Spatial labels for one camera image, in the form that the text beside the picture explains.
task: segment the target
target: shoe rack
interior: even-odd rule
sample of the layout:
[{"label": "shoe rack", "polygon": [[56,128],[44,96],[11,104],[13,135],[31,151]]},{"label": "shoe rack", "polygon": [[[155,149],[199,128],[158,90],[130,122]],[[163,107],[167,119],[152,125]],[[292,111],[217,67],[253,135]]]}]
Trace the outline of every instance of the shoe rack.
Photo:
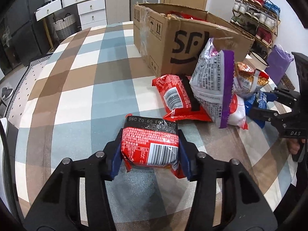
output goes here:
[{"label": "shoe rack", "polygon": [[[264,28],[265,30],[271,32],[271,34],[272,34],[272,42],[271,42],[269,45],[267,45],[267,44],[265,44],[263,41],[261,41],[261,40],[259,40],[258,38],[256,38],[255,35],[252,35],[252,34],[250,34],[249,32],[246,32],[246,31],[245,31],[247,34],[251,35],[257,42],[261,43],[261,44],[262,44],[263,46],[265,46],[267,49],[272,49],[273,46],[274,46],[274,40],[275,40],[276,37],[278,36],[278,26],[279,26],[279,24],[280,24],[281,21],[278,19],[277,15],[276,15],[275,13],[273,13],[273,12],[271,12],[271,11],[269,11],[269,10],[263,8],[262,6],[259,6],[259,5],[255,4],[255,3],[252,3],[252,2],[246,1],[246,0],[240,0],[240,1],[241,1],[242,3],[245,3],[245,4],[249,5],[249,6],[250,6],[251,8],[253,8],[253,9],[256,9],[256,10],[258,10],[258,11],[260,11],[260,12],[264,12],[264,13],[268,14],[269,16],[271,16],[272,18],[274,18],[274,19],[276,20],[276,26],[275,26],[275,28],[274,28],[274,29],[270,29],[270,28],[267,27],[266,25],[264,25],[264,24],[262,24],[262,23],[259,23],[258,20],[254,19],[254,18],[252,18],[252,17],[250,17],[250,16],[248,16],[248,15],[239,13],[239,12],[236,11],[236,10],[232,10],[232,13],[233,13],[234,16],[242,16],[242,17],[245,17],[245,18],[249,19],[251,22],[256,23],[256,24],[257,24],[257,30],[258,30],[258,27],[262,27],[262,28]],[[239,27],[238,25],[236,25],[236,24],[234,24],[234,23],[232,23],[232,25],[235,26],[235,27],[237,27],[237,28],[239,28],[239,29],[241,29],[241,30],[243,30],[241,27]]]}]

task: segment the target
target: checkered tablecloth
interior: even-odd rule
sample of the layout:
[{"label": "checkered tablecloth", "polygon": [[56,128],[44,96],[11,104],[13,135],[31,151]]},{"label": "checkered tablecloth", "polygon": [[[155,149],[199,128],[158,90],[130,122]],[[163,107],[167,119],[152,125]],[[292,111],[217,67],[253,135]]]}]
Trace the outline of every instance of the checkered tablecloth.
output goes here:
[{"label": "checkered tablecloth", "polygon": [[[128,113],[165,115],[161,97],[151,86],[153,78],[134,46],[132,22],[89,28],[61,43],[39,75],[19,126],[15,169],[24,214],[64,157],[79,160],[102,150],[115,139]],[[276,102],[268,106],[280,113],[287,110]],[[266,123],[260,129],[247,121],[247,131],[234,126],[217,129],[199,121],[180,122],[179,128],[213,158],[238,158],[274,210],[297,164],[275,128]],[[127,173],[122,164],[106,186],[118,230],[184,230],[196,183],[177,179],[167,169],[136,168]],[[87,223],[85,214],[82,220]]]}]

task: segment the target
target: floor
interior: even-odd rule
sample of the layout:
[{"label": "floor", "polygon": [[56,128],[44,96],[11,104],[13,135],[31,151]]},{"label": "floor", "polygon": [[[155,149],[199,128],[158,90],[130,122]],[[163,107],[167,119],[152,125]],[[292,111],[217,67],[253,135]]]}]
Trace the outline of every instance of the floor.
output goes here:
[{"label": "floor", "polygon": [[[23,77],[24,73],[26,72],[27,67],[24,67],[23,65],[18,66],[14,70],[12,70],[10,73],[8,73],[1,81],[0,81],[0,93],[2,91],[2,88],[4,87],[10,87],[15,90]],[[5,100],[5,104],[8,105],[12,97]],[[4,115],[4,112],[6,110],[6,107],[2,104],[0,106],[0,116]]]}]

